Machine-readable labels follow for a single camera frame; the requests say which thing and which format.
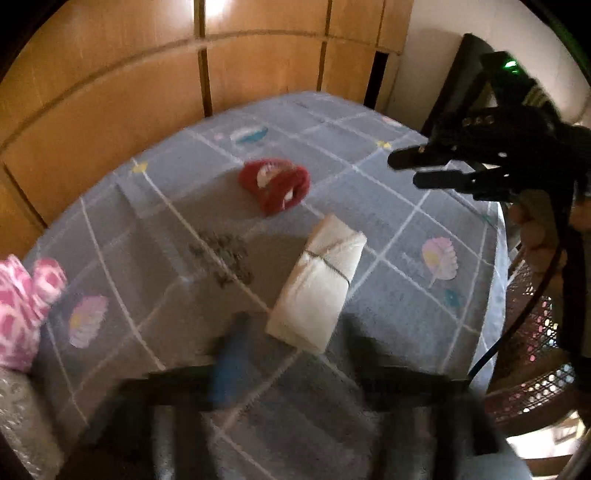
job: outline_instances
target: bubble wrap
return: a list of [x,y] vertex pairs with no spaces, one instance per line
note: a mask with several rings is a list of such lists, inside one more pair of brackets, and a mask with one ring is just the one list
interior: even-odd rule
[[0,368],[0,432],[35,480],[57,475],[63,455],[26,375]]

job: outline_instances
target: blue object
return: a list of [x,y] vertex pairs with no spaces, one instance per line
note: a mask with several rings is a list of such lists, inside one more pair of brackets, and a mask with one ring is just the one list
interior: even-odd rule
[[450,290],[449,288],[446,288],[444,290],[444,294],[445,294],[445,302],[447,303],[447,305],[449,307],[457,308],[460,306],[460,299],[458,298],[456,292],[454,292],[453,290]]

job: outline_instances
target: finger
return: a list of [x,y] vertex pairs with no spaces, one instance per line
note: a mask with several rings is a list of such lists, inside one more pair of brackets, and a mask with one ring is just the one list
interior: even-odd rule
[[570,224],[579,232],[591,230],[591,200],[585,199],[570,212]]
[[[525,252],[525,261],[530,266],[532,272],[544,273],[548,270],[553,256],[554,250],[549,248],[528,249]],[[564,268],[566,258],[566,252],[562,252],[556,271],[561,271]]]
[[509,219],[515,222],[517,225],[523,225],[530,219],[527,210],[521,206],[519,203],[514,203],[509,207],[509,212],[507,213]]
[[544,227],[535,220],[526,222],[521,227],[521,242],[527,248],[533,249],[539,247],[544,242],[545,236],[546,231]]

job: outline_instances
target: grid pattern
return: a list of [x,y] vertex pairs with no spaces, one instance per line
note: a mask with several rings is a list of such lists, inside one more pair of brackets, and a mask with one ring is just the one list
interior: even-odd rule
[[[242,145],[231,140],[253,125],[267,127],[267,135]],[[423,141],[359,105],[303,93],[207,119],[99,182],[25,261],[51,255],[71,279],[35,365],[37,378],[53,382],[45,394],[63,442],[72,443],[121,378],[209,362],[212,340],[233,312],[247,310],[261,321],[243,394],[237,406],[210,417],[221,470],[228,477],[235,470],[253,478],[362,476],[377,419],[350,380],[339,326],[326,354],[315,357],[265,336],[264,319],[307,235],[334,212],[368,237],[345,310],[400,363],[465,375],[479,345],[502,328],[504,297],[493,293],[504,288],[504,225],[496,204],[422,192],[410,173],[388,170],[389,150]],[[261,217],[236,175],[244,161],[262,157],[289,158],[311,172],[305,202]],[[216,255],[209,232],[243,238],[251,283]],[[420,248],[437,236],[452,240],[460,269],[456,279],[433,284]],[[189,245],[209,261],[195,259]],[[232,283],[220,288],[212,271]],[[110,299],[108,318],[87,349],[76,349],[67,319],[91,294]]]

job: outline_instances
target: wooden panel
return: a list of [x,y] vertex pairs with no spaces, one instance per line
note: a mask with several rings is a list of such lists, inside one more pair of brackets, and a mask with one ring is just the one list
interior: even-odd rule
[[47,223],[130,156],[203,117],[197,57],[172,51],[109,73],[7,148],[0,161]]
[[333,0],[330,35],[375,45],[384,0]]
[[414,0],[385,0],[384,20],[378,44],[382,48],[402,53]]
[[382,77],[382,85],[380,85],[378,98],[375,102],[375,109],[377,112],[385,113],[386,108],[394,90],[394,83],[396,82],[396,75],[398,74],[398,67],[400,66],[400,57],[395,53],[388,55],[384,76]]
[[324,35],[328,0],[205,0],[206,35],[247,30]]
[[0,170],[0,259],[9,254],[22,259],[42,231],[8,176]]
[[289,35],[252,35],[207,51],[213,111],[302,90],[316,90],[322,42]]
[[40,104],[90,74],[192,36],[193,0],[69,0],[0,83],[0,141]]
[[374,55],[372,47],[346,40],[329,40],[322,91],[363,103]]
[[42,105],[35,86],[31,50],[25,47],[0,83],[0,145]]

